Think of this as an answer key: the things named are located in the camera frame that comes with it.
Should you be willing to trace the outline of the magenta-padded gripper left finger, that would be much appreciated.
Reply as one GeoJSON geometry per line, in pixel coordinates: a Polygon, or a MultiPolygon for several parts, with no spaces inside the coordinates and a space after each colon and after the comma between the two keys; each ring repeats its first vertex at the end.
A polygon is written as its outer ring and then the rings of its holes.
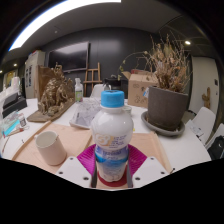
{"type": "Polygon", "coordinates": [[[91,145],[77,157],[70,156],[56,172],[56,175],[84,188],[97,185],[95,145],[91,145]]]}

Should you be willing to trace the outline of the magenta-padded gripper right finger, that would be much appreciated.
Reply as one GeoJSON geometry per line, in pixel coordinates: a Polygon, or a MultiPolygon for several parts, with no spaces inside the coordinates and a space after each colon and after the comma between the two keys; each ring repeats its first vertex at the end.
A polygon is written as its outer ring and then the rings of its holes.
{"type": "Polygon", "coordinates": [[[136,147],[129,145],[127,163],[127,184],[129,188],[140,188],[168,175],[161,163],[154,157],[147,157],[136,147]]]}

